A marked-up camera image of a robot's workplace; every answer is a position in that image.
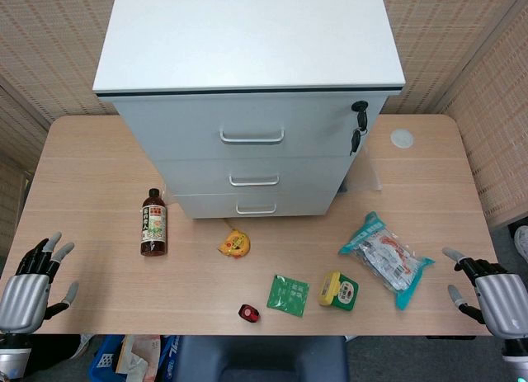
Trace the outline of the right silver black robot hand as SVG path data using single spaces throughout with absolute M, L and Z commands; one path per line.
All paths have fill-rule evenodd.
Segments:
M 495 337 L 504 340 L 527 337 L 527 289 L 517 274 L 498 263 L 473 259 L 453 248 L 443 254 L 455 262 L 455 270 L 463 271 L 474 288 L 479 307 L 468 304 L 457 287 L 448 286 L 455 307 L 487 327 Z

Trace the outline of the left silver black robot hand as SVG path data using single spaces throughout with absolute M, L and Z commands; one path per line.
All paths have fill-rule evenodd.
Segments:
M 45 320 L 68 309 L 75 300 L 79 283 L 73 282 L 64 298 L 49 305 L 50 288 L 64 258 L 74 249 L 66 243 L 56 245 L 60 232 L 42 239 L 21 259 L 16 272 L 7 280 L 1 298 L 1 332 L 4 334 L 30 334 L 37 331 Z

